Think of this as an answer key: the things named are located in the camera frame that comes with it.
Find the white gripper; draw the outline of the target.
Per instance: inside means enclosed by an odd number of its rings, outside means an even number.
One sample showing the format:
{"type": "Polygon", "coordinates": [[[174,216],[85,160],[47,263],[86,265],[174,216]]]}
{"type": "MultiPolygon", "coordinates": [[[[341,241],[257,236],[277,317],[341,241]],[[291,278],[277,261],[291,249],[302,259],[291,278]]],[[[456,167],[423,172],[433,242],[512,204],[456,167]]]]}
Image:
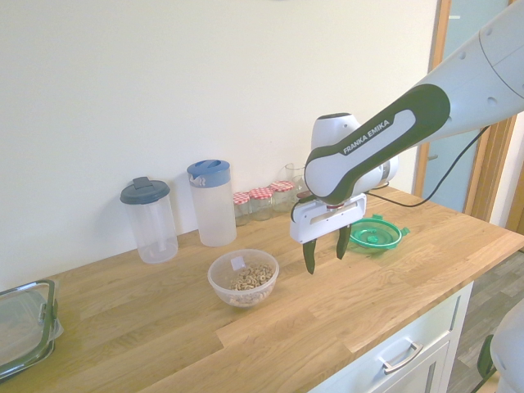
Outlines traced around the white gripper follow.
{"type": "Polygon", "coordinates": [[[317,238],[339,229],[337,258],[342,260],[350,242],[351,224],[364,217],[367,197],[361,193],[341,206],[329,206],[313,198],[303,198],[291,210],[291,238],[302,244],[305,266],[309,274],[315,271],[317,238]]]}

